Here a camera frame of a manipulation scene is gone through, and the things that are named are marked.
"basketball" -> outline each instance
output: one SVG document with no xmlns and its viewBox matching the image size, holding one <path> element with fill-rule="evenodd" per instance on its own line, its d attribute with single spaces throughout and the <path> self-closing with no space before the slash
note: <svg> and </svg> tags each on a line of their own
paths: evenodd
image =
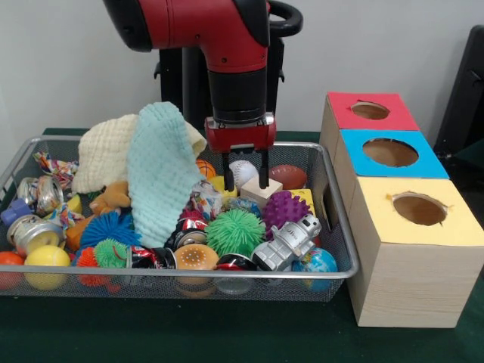
<svg viewBox="0 0 484 363">
<path fill-rule="evenodd" d="M 205 160 L 197 159 L 197 166 L 200 170 L 200 174 L 203 175 L 207 180 L 217 175 L 213 165 Z"/>
</svg>

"spiky ball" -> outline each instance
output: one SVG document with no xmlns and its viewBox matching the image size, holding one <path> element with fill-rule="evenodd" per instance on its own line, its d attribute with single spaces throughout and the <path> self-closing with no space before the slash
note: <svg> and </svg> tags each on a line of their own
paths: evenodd
<svg viewBox="0 0 484 363">
<path fill-rule="evenodd" d="M 100 267 L 125 268 L 127 255 L 127 246 L 111 238 L 102 240 L 94 248 L 94 256 Z"/>
<path fill-rule="evenodd" d="M 94 257 L 94 248 L 88 247 L 82 250 L 81 256 L 77 259 L 78 267 L 99 267 Z M 85 286 L 102 286 L 109 282 L 109 276 L 101 275 L 79 275 L 79 282 Z"/>
<path fill-rule="evenodd" d="M 139 246 L 141 235 L 132 230 L 132 221 L 131 215 L 120 216 L 116 212 L 92 219 L 82 233 L 80 249 L 95 247 L 100 241 L 108 238 L 129 246 Z"/>
<path fill-rule="evenodd" d="M 262 242 L 265 226 L 252 213 L 242 209 L 231 209 L 220 214 L 205 228 L 208 247 L 219 256 L 239 253 L 250 257 Z"/>
<path fill-rule="evenodd" d="M 290 191 L 280 191 L 271 195 L 262 211 L 267 240 L 272 240 L 271 227 L 281 229 L 285 222 L 298 222 L 303 216 L 311 213 L 309 206 L 299 197 L 293 198 Z"/>
</svg>

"toy robot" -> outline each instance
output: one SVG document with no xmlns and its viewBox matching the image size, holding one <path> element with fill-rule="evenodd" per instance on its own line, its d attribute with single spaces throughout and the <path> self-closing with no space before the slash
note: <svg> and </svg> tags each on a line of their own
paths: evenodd
<svg viewBox="0 0 484 363">
<path fill-rule="evenodd" d="M 297 223 L 286 222 L 280 230 L 272 226 L 274 240 L 260 244 L 252 260 L 266 271 L 286 271 L 293 261 L 301 260 L 315 247 L 312 239 L 319 235 L 321 223 L 312 214 L 302 217 Z"/>
</svg>

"wooden block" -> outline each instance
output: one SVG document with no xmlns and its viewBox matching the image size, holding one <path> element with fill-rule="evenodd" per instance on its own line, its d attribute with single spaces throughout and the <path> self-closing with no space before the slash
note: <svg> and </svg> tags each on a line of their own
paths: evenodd
<svg viewBox="0 0 484 363">
<path fill-rule="evenodd" d="M 259 187 L 259 176 L 254 176 L 240 189 L 241 197 L 253 199 L 259 208 L 264 208 L 273 193 L 282 191 L 282 184 L 279 181 L 269 179 L 269 186 L 266 189 Z"/>
<path fill-rule="evenodd" d="M 319 143 L 328 149 L 333 163 L 341 129 L 419 130 L 397 94 L 330 92 L 324 104 Z"/>
<path fill-rule="evenodd" d="M 358 325 L 457 324 L 484 264 L 484 232 L 451 181 L 358 177 L 349 222 Z"/>
<path fill-rule="evenodd" d="M 299 197 L 299 200 L 304 200 L 309 206 L 309 211 L 312 215 L 316 216 L 315 203 L 312 200 L 311 189 L 291 189 L 290 193 L 293 195 L 293 198 Z"/>
<path fill-rule="evenodd" d="M 340 134 L 334 171 L 347 212 L 357 175 L 448 178 L 420 132 L 341 130 Z"/>
</svg>

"green spiky ball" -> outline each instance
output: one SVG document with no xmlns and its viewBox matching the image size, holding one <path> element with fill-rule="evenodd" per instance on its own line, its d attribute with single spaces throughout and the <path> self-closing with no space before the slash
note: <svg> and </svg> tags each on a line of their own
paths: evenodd
<svg viewBox="0 0 484 363">
<path fill-rule="evenodd" d="M 127 246 L 112 238 L 102 240 L 94 248 L 96 262 L 104 268 L 125 268 L 127 255 Z"/>
<path fill-rule="evenodd" d="M 219 256 L 239 253 L 250 257 L 262 242 L 265 225 L 252 213 L 243 209 L 231 209 L 220 214 L 205 227 L 208 247 Z"/>
</svg>

